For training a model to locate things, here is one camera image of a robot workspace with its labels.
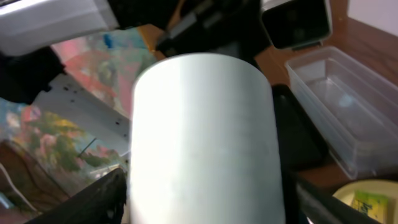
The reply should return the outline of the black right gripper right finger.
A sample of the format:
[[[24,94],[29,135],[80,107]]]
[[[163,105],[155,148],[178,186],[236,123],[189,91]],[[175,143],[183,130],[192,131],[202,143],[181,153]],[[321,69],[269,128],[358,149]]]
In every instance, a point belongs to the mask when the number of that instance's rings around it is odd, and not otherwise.
[[[378,224],[306,180],[297,179],[295,185],[299,207],[313,223]]]

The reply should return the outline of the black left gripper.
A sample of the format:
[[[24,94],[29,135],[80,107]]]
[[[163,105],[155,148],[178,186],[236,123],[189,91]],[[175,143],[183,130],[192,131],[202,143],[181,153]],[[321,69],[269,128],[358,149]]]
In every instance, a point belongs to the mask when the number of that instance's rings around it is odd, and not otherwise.
[[[120,29],[152,25],[162,32],[149,47],[165,57],[214,52],[254,65],[271,42],[259,1],[109,0]]]

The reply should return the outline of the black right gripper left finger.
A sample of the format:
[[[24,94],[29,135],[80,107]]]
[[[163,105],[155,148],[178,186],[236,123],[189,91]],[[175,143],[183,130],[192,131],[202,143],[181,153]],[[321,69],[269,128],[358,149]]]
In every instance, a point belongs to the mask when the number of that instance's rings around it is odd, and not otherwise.
[[[121,224],[127,200],[124,171],[112,170],[28,224]]]

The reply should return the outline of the green snack wrapper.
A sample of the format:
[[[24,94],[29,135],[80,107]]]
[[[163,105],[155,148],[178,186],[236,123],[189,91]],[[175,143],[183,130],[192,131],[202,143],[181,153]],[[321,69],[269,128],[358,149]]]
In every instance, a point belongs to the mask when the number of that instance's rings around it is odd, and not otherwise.
[[[379,223],[387,223],[389,198],[384,195],[355,191],[351,207]]]

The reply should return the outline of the yellow plate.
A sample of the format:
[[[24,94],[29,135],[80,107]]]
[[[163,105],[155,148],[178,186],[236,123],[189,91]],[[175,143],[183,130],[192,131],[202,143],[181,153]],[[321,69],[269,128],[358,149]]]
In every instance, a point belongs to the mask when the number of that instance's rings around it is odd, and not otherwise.
[[[397,182],[390,180],[360,180],[343,186],[333,196],[351,207],[354,192],[357,190],[388,197],[387,224],[397,224]]]

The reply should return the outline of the white cup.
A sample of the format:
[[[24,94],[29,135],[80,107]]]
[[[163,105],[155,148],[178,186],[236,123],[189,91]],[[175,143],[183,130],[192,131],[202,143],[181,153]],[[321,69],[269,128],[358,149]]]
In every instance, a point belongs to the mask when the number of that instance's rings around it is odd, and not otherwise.
[[[284,223],[271,86],[220,54],[171,57],[134,85],[133,223]]]

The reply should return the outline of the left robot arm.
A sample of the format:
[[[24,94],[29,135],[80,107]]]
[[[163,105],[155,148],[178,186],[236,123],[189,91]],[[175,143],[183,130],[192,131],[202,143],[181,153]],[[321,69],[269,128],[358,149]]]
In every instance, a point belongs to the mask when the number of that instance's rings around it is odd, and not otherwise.
[[[153,25],[166,57],[219,52],[251,61],[270,46],[259,1],[185,1],[169,27],[174,0],[46,0],[1,2],[1,98],[31,104],[65,71],[51,46],[88,34]]]

